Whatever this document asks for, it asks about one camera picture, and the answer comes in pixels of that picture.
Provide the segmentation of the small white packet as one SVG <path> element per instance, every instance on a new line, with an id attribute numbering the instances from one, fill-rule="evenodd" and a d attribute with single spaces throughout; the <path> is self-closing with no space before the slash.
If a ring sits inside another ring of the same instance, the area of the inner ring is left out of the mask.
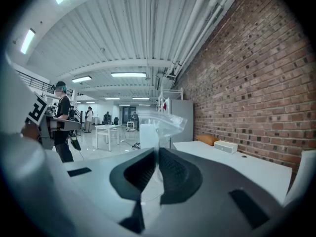
<path id="1" fill-rule="evenodd" d="M 172 135 L 176 135 L 183 131 L 187 121 L 175 115 L 152 111 L 140 112 L 139 121 L 140 146 L 142 149 L 154 149 L 156 168 L 152 176 L 157 176 L 160 179 L 160 182 L 163 183 L 162 174 L 158 165 L 159 150 L 160 148 L 166 148 L 165 143 Z"/>

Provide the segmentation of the white rectangular box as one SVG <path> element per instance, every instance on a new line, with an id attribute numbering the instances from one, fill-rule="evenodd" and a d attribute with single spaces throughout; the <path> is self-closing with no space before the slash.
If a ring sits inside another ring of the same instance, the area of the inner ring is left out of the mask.
<path id="1" fill-rule="evenodd" d="M 223 140 L 218 140 L 216 142 L 214 142 L 214 146 L 215 149 L 224 151 L 228 154 L 234 154 L 237 152 L 237 148 L 238 145 L 235 143 L 231 143 L 231 142 L 227 142 L 227 141 L 223 141 Z"/>

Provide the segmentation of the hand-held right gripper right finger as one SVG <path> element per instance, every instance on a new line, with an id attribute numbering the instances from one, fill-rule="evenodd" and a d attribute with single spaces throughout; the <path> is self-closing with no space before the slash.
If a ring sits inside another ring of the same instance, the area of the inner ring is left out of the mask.
<path id="1" fill-rule="evenodd" d="M 202 185 L 200 169 L 169 149 L 160 148 L 158 165 L 164 188 L 160 197 L 161 205 L 183 203 Z"/>

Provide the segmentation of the white metal shelf rack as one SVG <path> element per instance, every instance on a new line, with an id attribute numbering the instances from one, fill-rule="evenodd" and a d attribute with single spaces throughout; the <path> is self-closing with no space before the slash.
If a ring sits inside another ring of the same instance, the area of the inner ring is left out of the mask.
<path id="1" fill-rule="evenodd" d="M 171 114 L 171 103 L 172 100 L 175 99 L 183 100 L 183 89 L 164 89 L 162 86 L 158 97 L 158 112 Z M 166 111 L 163 110 L 164 103 L 168 104 L 168 109 Z"/>

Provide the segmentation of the bundle of white ceiling pipes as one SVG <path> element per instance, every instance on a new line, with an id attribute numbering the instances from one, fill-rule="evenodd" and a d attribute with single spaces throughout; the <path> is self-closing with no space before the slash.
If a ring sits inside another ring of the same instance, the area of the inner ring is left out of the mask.
<path id="1" fill-rule="evenodd" d="M 230 4 L 233 1 L 209 0 L 203 13 L 200 12 L 203 0 L 196 1 L 175 55 L 172 58 L 171 65 L 166 71 L 166 77 L 175 78 L 178 75 L 201 40 L 208 34 L 207 32 L 211 25 L 217 20 L 217 17 L 222 13 L 226 4 Z"/>

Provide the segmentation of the grey refrigerator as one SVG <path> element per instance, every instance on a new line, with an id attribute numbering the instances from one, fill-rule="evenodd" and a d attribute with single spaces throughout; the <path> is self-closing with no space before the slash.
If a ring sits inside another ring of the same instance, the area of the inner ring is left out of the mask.
<path id="1" fill-rule="evenodd" d="M 186 120 L 186 124 L 181 133 L 172 135 L 170 138 L 170 148 L 176 149 L 174 143 L 190 142 L 194 134 L 194 105 L 191 100 L 170 100 L 170 113 Z"/>

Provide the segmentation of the black hand-held device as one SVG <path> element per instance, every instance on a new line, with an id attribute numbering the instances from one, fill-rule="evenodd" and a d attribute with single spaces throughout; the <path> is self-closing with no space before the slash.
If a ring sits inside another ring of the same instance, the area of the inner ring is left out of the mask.
<path id="1" fill-rule="evenodd" d="M 70 142 L 72 146 L 74 147 L 74 149 L 76 149 L 77 151 L 81 151 L 81 146 L 78 142 L 76 133 L 74 131 L 70 131 L 69 137 L 70 137 Z"/>

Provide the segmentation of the white desk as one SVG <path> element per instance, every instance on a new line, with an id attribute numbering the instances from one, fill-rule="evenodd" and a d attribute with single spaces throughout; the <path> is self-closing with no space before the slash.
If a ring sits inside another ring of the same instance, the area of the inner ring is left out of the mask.
<path id="1" fill-rule="evenodd" d="M 179 151 L 225 164 L 269 192 L 283 204 L 289 188 L 292 168 L 245 155 L 240 152 L 229 154 L 201 141 L 176 142 Z"/>

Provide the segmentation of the black metal railing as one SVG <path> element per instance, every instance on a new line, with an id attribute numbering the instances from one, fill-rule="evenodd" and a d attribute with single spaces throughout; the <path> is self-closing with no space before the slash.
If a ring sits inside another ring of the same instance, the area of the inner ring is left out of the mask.
<path id="1" fill-rule="evenodd" d="M 44 91 L 44 92 L 48 92 L 48 93 L 54 93 L 52 85 L 43 82 L 39 79 L 36 79 L 32 76 L 29 76 L 25 73 L 22 72 L 17 72 L 17 74 L 19 75 L 20 79 L 27 85 L 30 86 L 32 88 Z"/>

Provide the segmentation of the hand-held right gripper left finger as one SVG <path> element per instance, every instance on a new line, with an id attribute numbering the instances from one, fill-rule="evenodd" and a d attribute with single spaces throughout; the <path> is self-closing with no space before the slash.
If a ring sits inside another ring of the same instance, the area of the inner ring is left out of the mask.
<path id="1" fill-rule="evenodd" d="M 121 198 L 140 201 L 141 193 L 156 168 L 154 149 L 117 165 L 110 173 L 110 183 Z"/>

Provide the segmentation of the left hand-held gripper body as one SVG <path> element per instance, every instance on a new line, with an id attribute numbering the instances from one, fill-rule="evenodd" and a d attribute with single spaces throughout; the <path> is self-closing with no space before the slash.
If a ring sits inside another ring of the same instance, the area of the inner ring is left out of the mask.
<path id="1" fill-rule="evenodd" d="M 48 111 L 48 103 L 36 92 L 34 107 L 29 111 L 25 123 L 35 123 L 40 132 L 40 138 L 37 140 L 44 149 L 51 150 L 54 147 L 55 131 L 75 131 L 81 127 L 76 121 L 62 120 L 54 118 Z"/>

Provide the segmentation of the white square table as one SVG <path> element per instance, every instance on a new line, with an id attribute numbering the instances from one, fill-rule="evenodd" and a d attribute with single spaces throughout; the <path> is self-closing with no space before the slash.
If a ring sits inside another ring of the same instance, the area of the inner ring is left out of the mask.
<path id="1" fill-rule="evenodd" d="M 96 148 L 99 149 L 98 145 L 98 138 L 101 135 L 104 135 L 106 138 L 106 143 L 108 144 L 108 151 L 112 151 L 112 144 L 111 144 L 111 139 L 112 139 L 112 134 L 114 132 L 117 133 L 116 139 L 117 139 L 117 144 L 119 145 L 119 126 L 118 125 L 97 125 L 95 126 L 95 140 L 96 140 Z"/>

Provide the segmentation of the orange cushion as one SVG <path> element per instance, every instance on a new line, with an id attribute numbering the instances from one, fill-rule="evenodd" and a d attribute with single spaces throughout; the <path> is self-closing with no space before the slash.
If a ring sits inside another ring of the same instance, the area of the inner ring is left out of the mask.
<path id="1" fill-rule="evenodd" d="M 220 141 L 220 139 L 210 134 L 198 135 L 196 139 L 210 146 L 214 146 L 215 142 Z"/>

